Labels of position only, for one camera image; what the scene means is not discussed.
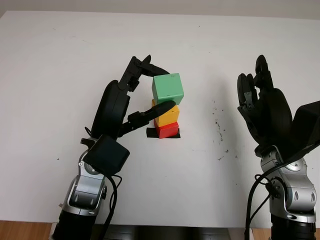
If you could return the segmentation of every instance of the green cube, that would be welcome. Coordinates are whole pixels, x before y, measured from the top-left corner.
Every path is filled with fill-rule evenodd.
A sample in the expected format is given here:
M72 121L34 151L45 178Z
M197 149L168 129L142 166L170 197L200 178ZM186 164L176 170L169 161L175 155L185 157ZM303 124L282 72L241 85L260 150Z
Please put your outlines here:
M156 105L169 100L179 105L185 95L179 73L153 77L152 93Z

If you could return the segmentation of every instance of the yellow cube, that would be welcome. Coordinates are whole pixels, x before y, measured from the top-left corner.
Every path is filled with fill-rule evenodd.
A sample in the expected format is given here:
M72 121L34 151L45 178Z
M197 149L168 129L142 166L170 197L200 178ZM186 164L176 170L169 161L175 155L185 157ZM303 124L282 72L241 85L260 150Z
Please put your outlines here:
M152 107L156 105L155 100L152 99ZM158 127L162 127L168 124L173 124L178 121L179 117L179 108L178 105L175 105L173 108L171 108L169 111L167 111L165 114L162 114L161 116L157 117L155 119L156 124Z

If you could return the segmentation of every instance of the red cube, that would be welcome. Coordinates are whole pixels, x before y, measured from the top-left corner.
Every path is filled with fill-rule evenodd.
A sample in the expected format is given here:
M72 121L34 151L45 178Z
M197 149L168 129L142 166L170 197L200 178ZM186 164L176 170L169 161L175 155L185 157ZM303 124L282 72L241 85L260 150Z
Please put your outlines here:
M158 126L156 121L154 120L154 126L160 139L175 136L178 134L179 130L178 122L174 122L164 126Z

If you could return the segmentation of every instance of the wooden floor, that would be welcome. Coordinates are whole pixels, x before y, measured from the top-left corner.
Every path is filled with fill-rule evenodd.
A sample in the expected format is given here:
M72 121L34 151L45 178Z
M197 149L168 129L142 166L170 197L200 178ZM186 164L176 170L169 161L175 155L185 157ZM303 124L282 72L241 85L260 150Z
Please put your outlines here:
M252 232L254 240L268 240L271 235L271 229L269 228L254 228ZM316 229L315 237L320 240L320 228Z
M0 240L48 240L51 223L0 221ZM268 240L271 230L254 228L254 240ZM320 229L316 230L316 239L320 240Z
M48 240L52 223L0 221L0 240Z

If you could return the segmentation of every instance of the white wall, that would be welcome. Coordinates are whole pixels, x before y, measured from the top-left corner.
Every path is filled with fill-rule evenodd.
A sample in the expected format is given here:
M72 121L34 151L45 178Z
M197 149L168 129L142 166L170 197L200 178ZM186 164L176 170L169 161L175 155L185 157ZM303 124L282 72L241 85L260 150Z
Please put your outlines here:
M0 220L57 221L86 149L84 126L133 55L180 73L181 139L150 139L145 128L119 139L131 155L114 224L242 228L262 171L237 111L238 75L253 73L264 54L293 113L320 97L319 20L9 11L0 43ZM128 114L150 108L151 85L140 79ZM305 157L318 194L319 159L320 148ZM252 209L266 195L259 186ZM252 226L270 227L268 205Z
M5 10L320 19L318 0L1 0Z

